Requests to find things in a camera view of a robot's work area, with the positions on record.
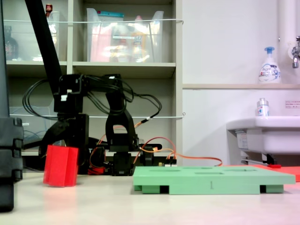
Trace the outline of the black curved moving gripper finger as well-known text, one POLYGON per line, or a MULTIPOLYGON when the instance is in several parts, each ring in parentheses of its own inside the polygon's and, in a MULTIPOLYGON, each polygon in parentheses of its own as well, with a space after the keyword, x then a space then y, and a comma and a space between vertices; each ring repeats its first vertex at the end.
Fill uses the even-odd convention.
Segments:
POLYGON ((52 145, 61 140, 66 142, 69 138, 69 127, 70 123, 68 120, 58 120, 47 130, 39 146, 38 154, 41 158, 46 156, 48 145, 52 145))

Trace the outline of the black straight fixed gripper finger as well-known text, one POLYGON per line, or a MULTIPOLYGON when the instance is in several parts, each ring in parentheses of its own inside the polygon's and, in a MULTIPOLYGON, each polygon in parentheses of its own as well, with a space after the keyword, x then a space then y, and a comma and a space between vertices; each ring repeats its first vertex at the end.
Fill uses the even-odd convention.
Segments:
POLYGON ((87 145, 78 145, 78 160, 77 164, 78 166, 83 166, 87 164, 88 157, 90 155, 90 150, 87 145))

